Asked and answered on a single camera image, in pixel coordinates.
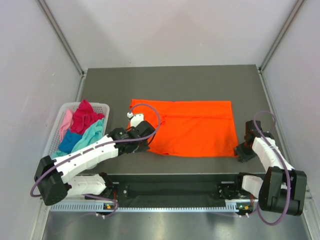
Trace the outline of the orange t shirt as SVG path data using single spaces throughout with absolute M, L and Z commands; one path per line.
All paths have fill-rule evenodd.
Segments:
M 233 157 L 238 145 L 231 101 L 132 99 L 134 114 L 158 128 L 149 151 L 176 157 Z

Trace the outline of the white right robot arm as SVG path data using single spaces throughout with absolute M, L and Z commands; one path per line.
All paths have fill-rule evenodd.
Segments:
M 239 198 L 252 194 L 258 199 L 261 210 L 300 216 L 303 213 L 307 175 L 296 170 L 283 157 L 274 139 L 255 137 L 252 145 L 245 142 L 234 149 L 241 161 L 258 157 L 265 169 L 264 177 L 251 173 L 236 176 L 233 192 Z

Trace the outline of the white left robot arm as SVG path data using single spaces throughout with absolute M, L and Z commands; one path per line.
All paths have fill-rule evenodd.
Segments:
M 34 176 L 39 197 L 46 206 L 67 197 L 109 198 L 114 184 L 106 173 L 83 175 L 82 172 L 123 154 L 145 152 L 149 149 L 149 138 L 155 133 L 156 130 L 143 121 L 129 129 L 115 128 L 100 140 L 65 156 L 43 157 Z

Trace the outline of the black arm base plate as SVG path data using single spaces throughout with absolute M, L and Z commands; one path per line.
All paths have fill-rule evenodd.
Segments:
M 198 181 L 198 182 L 119 182 L 108 187 L 104 197 L 116 200 L 133 200 L 138 197 L 204 197 L 209 200 L 246 199 L 251 194 L 234 182 Z

